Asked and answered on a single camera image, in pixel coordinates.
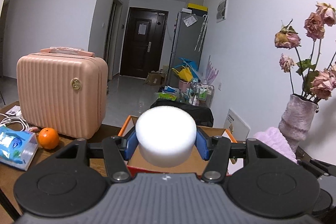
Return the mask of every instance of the door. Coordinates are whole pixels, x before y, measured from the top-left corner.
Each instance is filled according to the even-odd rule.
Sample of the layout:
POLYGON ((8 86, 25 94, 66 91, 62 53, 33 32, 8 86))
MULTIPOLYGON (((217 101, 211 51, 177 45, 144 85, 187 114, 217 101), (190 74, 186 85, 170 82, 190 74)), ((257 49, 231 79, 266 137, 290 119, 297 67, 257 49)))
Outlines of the door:
POLYGON ((166 11, 130 8, 120 75, 146 78, 159 70, 167 17, 166 11))

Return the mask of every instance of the charging cable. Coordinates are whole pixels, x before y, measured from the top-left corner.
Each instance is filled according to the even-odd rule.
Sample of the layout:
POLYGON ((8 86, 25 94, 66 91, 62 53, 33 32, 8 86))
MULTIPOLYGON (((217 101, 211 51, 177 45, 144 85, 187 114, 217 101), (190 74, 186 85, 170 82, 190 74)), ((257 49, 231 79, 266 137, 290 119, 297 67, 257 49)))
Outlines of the charging cable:
POLYGON ((19 123, 22 126, 22 129, 20 131, 26 131, 29 127, 28 123, 23 118, 20 118, 18 116, 11 116, 10 117, 10 116, 7 116, 6 114, 3 114, 3 113, 0 113, 0 115, 5 117, 0 122, 0 126, 8 126, 8 125, 13 124, 13 123, 19 123))

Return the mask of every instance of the suitcase handle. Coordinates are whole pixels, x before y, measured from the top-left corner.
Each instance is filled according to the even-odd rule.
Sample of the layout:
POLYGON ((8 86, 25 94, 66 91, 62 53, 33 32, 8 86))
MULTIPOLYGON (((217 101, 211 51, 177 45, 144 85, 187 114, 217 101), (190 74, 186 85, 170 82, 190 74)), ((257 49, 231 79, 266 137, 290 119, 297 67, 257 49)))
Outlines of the suitcase handle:
POLYGON ((50 47, 50 48, 43 48, 40 52, 47 52, 47 53, 61 53, 61 54, 72 54, 72 55, 82 55, 82 56, 95 56, 94 52, 87 52, 81 48, 70 48, 70 47, 50 47))

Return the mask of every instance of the framed picture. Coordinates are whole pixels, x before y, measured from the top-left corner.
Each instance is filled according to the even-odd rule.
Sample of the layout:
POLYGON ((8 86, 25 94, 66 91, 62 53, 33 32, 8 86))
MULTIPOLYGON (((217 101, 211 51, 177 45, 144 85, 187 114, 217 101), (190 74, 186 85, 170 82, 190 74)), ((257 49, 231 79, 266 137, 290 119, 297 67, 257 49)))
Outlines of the framed picture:
POLYGON ((250 133, 249 126, 243 122, 243 120, 238 117, 231 109, 229 109, 224 128, 230 130, 231 134, 237 141, 246 140, 248 134, 250 133))
POLYGON ((221 22, 226 20, 226 13, 227 13, 227 0, 222 0, 217 8, 217 15, 216 15, 216 22, 221 22))

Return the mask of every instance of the green leaf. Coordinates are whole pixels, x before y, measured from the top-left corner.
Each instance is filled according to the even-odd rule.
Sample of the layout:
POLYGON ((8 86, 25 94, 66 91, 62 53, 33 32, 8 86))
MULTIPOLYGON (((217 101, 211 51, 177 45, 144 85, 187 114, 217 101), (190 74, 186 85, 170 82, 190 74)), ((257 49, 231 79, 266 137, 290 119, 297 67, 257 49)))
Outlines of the green leaf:
POLYGON ((297 34, 297 32, 294 30, 294 28, 292 26, 288 27, 287 32, 297 34))
POLYGON ((310 65, 310 66, 308 66, 308 68, 310 68, 310 69, 312 69, 312 70, 315 70, 315 68, 316 68, 316 64, 314 64, 314 65, 310 65))
POLYGON ((312 87, 311 82, 314 81, 315 77, 319 75, 318 71, 310 71, 304 79, 303 91, 311 94, 310 89, 312 87))
POLYGON ((310 59, 306 59, 304 61, 301 60, 301 62, 297 62, 296 64, 299 67, 299 69, 296 71, 296 73, 299 74, 299 75, 302 75, 303 72, 308 68, 310 68, 312 70, 315 70, 315 68, 316 68, 316 64, 312 65, 310 59))

